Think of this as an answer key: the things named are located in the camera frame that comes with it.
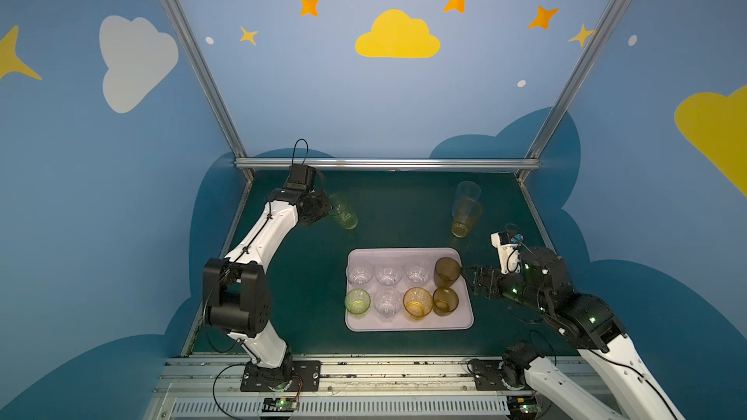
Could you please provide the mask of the tall frosted blue glass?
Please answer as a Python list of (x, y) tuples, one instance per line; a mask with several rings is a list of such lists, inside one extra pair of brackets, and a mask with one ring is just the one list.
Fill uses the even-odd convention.
[(454, 204), (457, 205), (464, 198), (470, 198), (470, 200), (478, 201), (482, 195), (482, 188), (475, 182), (463, 181), (457, 185), (455, 191)]

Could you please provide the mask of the short yellow transparent glass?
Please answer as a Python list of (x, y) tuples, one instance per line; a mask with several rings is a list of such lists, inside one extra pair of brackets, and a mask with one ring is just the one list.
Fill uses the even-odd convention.
[(403, 307), (410, 318), (421, 320), (433, 310), (433, 297), (422, 287), (408, 289), (403, 295)]

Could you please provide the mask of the right green circuit board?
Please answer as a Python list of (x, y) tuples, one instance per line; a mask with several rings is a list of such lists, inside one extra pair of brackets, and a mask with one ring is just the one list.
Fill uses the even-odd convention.
[(525, 397), (507, 398), (507, 407), (511, 420), (535, 420), (542, 410), (535, 399)]

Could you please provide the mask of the small green transparent glass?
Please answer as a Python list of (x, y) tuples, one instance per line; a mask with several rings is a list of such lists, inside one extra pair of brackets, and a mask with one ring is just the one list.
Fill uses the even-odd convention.
[(351, 289), (344, 298), (344, 307), (353, 317), (362, 317), (372, 305), (371, 295), (361, 288)]

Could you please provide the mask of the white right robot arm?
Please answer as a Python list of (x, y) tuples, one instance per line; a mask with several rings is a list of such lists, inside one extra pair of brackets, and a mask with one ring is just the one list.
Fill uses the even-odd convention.
[(478, 389), (532, 390), (573, 419), (682, 418), (611, 307), (574, 288), (564, 258), (545, 247), (502, 246), (499, 260), (499, 266), (463, 268), (468, 289), (538, 312), (594, 369), (619, 407), (606, 406), (526, 341), (509, 347), (498, 362), (471, 360)]

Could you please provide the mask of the clear faceted glass four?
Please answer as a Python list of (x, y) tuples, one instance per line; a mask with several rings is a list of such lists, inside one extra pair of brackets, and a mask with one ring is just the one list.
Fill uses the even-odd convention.
[(366, 287), (374, 278), (374, 268), (366, 262), (352, 262), (346, 268), (346, 278), (352, 286)]

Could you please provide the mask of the green circuit board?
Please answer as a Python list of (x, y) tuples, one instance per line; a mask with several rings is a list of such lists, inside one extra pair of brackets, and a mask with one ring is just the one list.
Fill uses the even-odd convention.
[(507, 407), (511, 420), (535, 420), (542, 410), (535, 399), (525, 397), (507, 398)]
[(299, 402), (293, 398), (264, 398), (262, 413), (293, 413)]

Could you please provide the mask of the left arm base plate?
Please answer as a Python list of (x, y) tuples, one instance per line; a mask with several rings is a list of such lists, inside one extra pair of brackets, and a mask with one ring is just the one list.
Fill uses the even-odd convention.
[(239, 385), (241, 392), (317, 392), (321, 379), (321, 362), (293, 361), (276, 369), (259, 368), (252, 363), (244, 367)]

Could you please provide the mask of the right table edge rail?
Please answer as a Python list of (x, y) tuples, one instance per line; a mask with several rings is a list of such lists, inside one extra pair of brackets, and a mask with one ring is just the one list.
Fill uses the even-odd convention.
[(555, 251), (556, 248), (554, 248), (554, 245), (552, 244), (552, 239), (550, 238), (550, 235), (548, 234), (548, 231), (545, 227), (545, 224), (542, 220), (542, 217), (533, 201), (533, 198), (531, 198), (531, 195), (529, 194), (529, 191), (527, 190), (527, 187), (525, 187), (525, 184), (521, 181), (519, 181), (519, 189), (521, 190), (521, 193), (523, 194), (523, 198), (527, 204), (527, 207), (531, 213), (531, 216), (533, 218), (534, 224), (537, 227), (541, 237), (542, 241), (544, 243), (544, 246), (546, 248), (551, 249), (552, 251)]

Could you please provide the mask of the left aluminium frame post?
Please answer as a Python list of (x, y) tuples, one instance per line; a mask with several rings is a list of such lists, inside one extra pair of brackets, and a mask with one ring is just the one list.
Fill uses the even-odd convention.
[(187, 19), (180, 0), (160, 0), (167, 17), (173, 26), (179, 43), (182, 46), (206, 100), (218, 122), (223, 134), (235, 156), (235, 161), (246, 158), (246, 150), (241, 142), (237, 127), (231, 118), (230, 111), (221, 95), (216, 81), (209, 70), (200, 44)]

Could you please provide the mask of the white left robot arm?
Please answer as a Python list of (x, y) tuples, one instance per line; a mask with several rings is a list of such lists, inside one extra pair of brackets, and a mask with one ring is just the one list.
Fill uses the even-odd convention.
[(225, 257), (202, 272), (202, 322), (226, 334), (250, 356), (248, 388), (279, 391), (293, 381), (293, 356), (270, 322), (268, 268), (284, 238), (297, 225), (310, 226), (332, 209), (326, 192), (274, 190), (258, 221)]

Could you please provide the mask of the clear faceted glass three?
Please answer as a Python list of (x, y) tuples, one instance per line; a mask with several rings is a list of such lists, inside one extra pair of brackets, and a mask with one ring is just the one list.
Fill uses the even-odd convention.
[(414, 287), (424, 286), (431, 280), (431, 270), (423, 262), (410, 262), (405, 266), (406, 278)]

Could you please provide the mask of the table edge rail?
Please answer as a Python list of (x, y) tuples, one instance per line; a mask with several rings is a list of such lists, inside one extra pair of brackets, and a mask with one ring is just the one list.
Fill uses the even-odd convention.
[(214, 354), (231, 353), (240, 346), (239, 339), (213, 320), (225, 307), (225, 288), (235, 281), (229, 250), (251, 186), (241, 176), (225, 185), (205, 180), (198, 190), (189, 243), (191, 300), (196, 308), (180, 350), (182, 357), (192, 356), (201, 340)]
[(525, 184), (521, 181), (519, 181), (519, 189), (521, 190), (521, 193), (523, 194), (523, 198), (527, 204), (527, 207), (531, 213), (531, 216), (533, 218), (534, 224), (537, 227), (541, 237), (542, 241), (544, 243), (544, 246), (546, 248), (551, 249), (552, 251), (555, 251), (556, 248), (554, 248), (554, 245), (552, 244), (552, 239), (550, 238), (550, 235), (548, 234), (548, 231), (545, 227), (545, 224), (542, 220), (542, 217), (533, 201), (533, 198), (531, 198), (531, 195), (529, 194), (529, 191), (527, 190), (527, 187), (525, 187)]

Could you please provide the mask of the tall green transparent glass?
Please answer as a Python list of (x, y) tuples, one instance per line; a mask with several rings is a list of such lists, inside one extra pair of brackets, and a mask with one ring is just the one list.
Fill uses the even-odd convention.
[(351, 231), (358, 225), (358, 216), (349, 199), (341, 192), (331, 194), (329, 200), (332, 204), (330, 215), (344, 229)]

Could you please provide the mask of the horizontal aluminium frame rail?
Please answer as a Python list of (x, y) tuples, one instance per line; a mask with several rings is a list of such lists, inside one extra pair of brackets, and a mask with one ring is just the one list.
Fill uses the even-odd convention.
[(365, 171), (520, 171), (537, 170), (538, 159), (323, 159), (310, 157), (303, 162), (323, 170)]

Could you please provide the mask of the aluminium frame post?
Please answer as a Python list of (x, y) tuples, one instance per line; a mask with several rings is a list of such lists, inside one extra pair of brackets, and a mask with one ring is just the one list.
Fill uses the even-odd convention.
[(246, 158), (246, 150), (241, 142), (237, 127), (231, 118), (230, 111), (221, 95), (216, 81), (209, 70), (200, 44), (187, 19), (180, 0), (160, 0), (167, 17), (173, 26), (179, 43), (182, 46), (206, 100), (218, 122), (223, 134), (235, 156), (235, 161)]
[(558, 129), (587, 76), (591, 73), (597, 58), (601, 55), (624, 13), (630, 7), (631, 2), (632, 0), (610, 0), (608, 2), (596, 24), (595, 33), (591, 36), (591, 40), (585, 44), (581, 56), (574, 65), (558, 99), (552, 105), (552, 109), (546, 116), (524, 157), (526, 167), (519, 169), (517, 172), (517, 182), (519, 184), (523, 185), (531, 171), (539, 168), (542, 153)]

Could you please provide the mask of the right aluminium frame post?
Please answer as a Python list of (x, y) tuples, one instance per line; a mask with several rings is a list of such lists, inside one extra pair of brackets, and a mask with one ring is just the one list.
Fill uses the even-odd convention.
[(624, 13), (630, 7), (631, 2), (632, 0), (610, 0), (608, 2), (596, 24), (595, 33), (591, 36), (591, 40), (585, 44), (581, 56), (574, 65), (558, 99), (552, 105), (552, 109), (546, 116), (524, 157), (526, 167), (519, 169), (517, 172), (517, 182), (519, 184), (523, 185), (531, 171), (539, 168), (542, 153), (558, 129), (587, 76), (591, 73), (597, 58), (601, 55)]

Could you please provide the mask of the left green circuit board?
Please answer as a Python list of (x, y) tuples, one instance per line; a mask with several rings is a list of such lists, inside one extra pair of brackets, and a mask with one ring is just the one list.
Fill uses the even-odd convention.
[(262, 413), (293, 413), (299, 402), (293, 398), (264, 398)]

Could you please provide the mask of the dimpled amber glass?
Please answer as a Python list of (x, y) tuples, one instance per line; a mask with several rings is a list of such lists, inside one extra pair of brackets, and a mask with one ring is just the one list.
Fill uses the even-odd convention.
[(434, 266), (434, 283), (437, 288), (450, 288), (461, 276), (461, 264), (454, 258), (439, 258)]
[(437, 288), (432, 295), (432, 299), (433, 311), (441, 317), (453, 313), (460, 303), (458, 294), (449, 287)]

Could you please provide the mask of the clear faceted glass one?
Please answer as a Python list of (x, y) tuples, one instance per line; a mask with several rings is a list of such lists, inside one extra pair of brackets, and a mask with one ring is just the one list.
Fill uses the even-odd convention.
[(373, 297), (373, 307), (381, 321), (392, 321), (402, 310), (402, 294), (395, 287), (381, 287)]

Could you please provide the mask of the white plastic tray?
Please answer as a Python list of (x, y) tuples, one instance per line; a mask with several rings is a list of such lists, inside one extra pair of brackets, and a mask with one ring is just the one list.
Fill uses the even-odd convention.
[(402, 268), (402, 280), (395, 287), (403, 295), (408, 289), (413, 288), (405, 275), (405, 266), (409, 263), (424, 263), (431, 270), (431, 280), (424, 286), (431, 295), (437, 289), (434, 283), (434, 266), (439, 258), (454, 258), (461, 262), (461, 258), (451, 248), (390, 248), (390, 249), (355, 249), (348, 254), (347, 265), (351, 263), (368, 263), (373, 267), (373, 279), (366, 287), (352, 286), (346, 282), (346, 291), (354, 288), (365, 289), (372, 298), (372, 305), (368, 312), (362, 317), (353, 317), (344, 311), (344, 321), (352, 332), (414, 332), (414, 331), (462, 331), (470, 329), (474, 324), (474, 311), (467, 286), (463, 278), (459, 278), (452, 286), (458, 294), (460, 303), (458, 308), (445, 317), (438, 316), (433, 310), (425, 318), (414, 320), (410, 318), (404, 307), (400, 313), (388, 322), (381, 321), (377, 317), (374, 307), (374, 296), (383, 285), (375, 278), (375, 266), (377, 264), (398, 264)]

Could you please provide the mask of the left table edge rail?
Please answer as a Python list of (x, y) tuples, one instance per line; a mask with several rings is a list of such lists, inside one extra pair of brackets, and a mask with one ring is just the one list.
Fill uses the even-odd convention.
[(182, 357), (192, 356), (201, 340), (214, 354), (231, 353), (240, 346), (239, 339), (213, 320), (225, 307), (225, 288), (235, 281), (229, 250), (251, 186), (241, 176), (225, 185), (205, 180), (198, 190), (189, 243), (191, 300), (196, 308), (180, 350)]

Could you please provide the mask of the tall yellow transparent glass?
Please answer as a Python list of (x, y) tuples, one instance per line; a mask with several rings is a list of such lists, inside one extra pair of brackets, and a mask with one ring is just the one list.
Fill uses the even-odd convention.
[(457, 238), (468, 236), (482, 218), (482, 212), (484, 210), (480, 202), (472, 198), (461, 198), (454, 210), (451, 233)]

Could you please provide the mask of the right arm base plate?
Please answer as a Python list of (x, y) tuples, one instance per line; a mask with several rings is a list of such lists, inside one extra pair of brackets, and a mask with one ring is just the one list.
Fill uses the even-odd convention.
[(471, 359), (467, 369), (478, 391), (533, 391), (525, 370), (512, 361)]

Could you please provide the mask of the clear faceted glass two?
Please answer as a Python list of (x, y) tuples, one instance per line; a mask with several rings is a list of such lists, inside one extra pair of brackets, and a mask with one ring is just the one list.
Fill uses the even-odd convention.
[(375, 278), (383, 286), (396, 286), (402, 280), (402, 268), (398, 264), (377, 264)]

